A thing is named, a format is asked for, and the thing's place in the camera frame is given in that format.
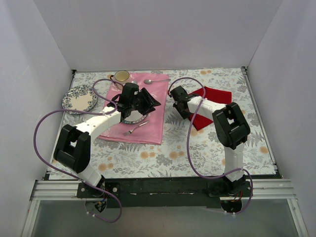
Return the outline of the silver fork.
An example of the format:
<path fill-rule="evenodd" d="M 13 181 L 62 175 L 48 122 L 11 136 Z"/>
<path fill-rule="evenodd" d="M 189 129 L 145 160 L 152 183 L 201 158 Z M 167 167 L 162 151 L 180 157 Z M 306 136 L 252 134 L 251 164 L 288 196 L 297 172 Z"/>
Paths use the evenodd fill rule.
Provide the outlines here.
<path fill-rule="evenodd" d="M 129 130 L 129 131 L 123 133 L 123 136 L 131 135 L 136 129 L 138 129 L 138 128 L 140 128 L 140 127 L 142 127 L 142 126 L 148 124 L 149 122 L 150 122 L 150 121 L 147 120 L 147 121 L 145 121 L 145 122 L 143 122 L 143 123 L 137 125 L 135 128 L 133 128 L 133 129 L 131 129 L 131 130 Z"/>

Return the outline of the red cloth napkin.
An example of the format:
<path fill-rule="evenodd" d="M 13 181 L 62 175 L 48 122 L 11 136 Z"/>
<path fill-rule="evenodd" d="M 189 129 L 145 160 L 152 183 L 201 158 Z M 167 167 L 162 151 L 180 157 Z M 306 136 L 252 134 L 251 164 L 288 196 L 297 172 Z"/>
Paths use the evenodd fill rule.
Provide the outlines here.
<path fill-rule="evenodd" d="M 221 103 L 221 104 L 230 104 L 232 103 L 232 93 L 229 91 L 223 91 L 218 89 L 213 89 L 209 87 L 205 87 L 206 90 L 206 98 L 212 102 Z M 197 131 L 205 128 L 206 126 L 213 123 L 213 120 L 208 119 L 200 114 L 197 114 L 194 121 L 193 126 Z"/>

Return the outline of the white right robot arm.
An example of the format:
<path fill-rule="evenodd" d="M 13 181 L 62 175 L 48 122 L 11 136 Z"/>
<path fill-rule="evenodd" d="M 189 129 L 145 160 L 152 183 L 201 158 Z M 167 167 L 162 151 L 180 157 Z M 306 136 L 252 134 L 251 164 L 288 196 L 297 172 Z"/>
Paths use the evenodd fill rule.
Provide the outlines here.
<path fill-rule="evenodd" d="M 224 147 L 225 170 L 217 177 L 205 177 L 208 180 L 207 190 L 210 196 L 239 194 L 246 185 L 243 170 L 243 150 L 250 134 L 250 127 L 235 102 L 221 104 L 204 99 L 197 94 L 189 95 L 178 86 L 171 90 L 169 96 L 174 99 L 173 107 L 182 118 L 198 115 L 210 119 L 215 126 L 216 135 Z"/>

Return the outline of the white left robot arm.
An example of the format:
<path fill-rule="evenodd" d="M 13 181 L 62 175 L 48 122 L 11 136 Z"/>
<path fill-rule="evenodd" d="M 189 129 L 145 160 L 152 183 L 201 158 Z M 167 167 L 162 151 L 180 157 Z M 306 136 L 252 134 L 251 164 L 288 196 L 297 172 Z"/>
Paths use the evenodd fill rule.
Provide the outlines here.
<path fill-rule="evenodd" d="M 79 179 L 89 183 L 88 191 L 96 198 L 104 194 L 105 185 L 101 182 L 104 177 L 90 162 L 91 142 L 112 126 L 121 123 L 132 111 L 147 115 L 161 105 L 147 89 L 140 89 L 134 83 L 125 84 L 122 93 L 114 99 L 102 110 L 101 115 L 75 126 L 63 126 L 53 154 L 55 160 L 72 170 Z"/>

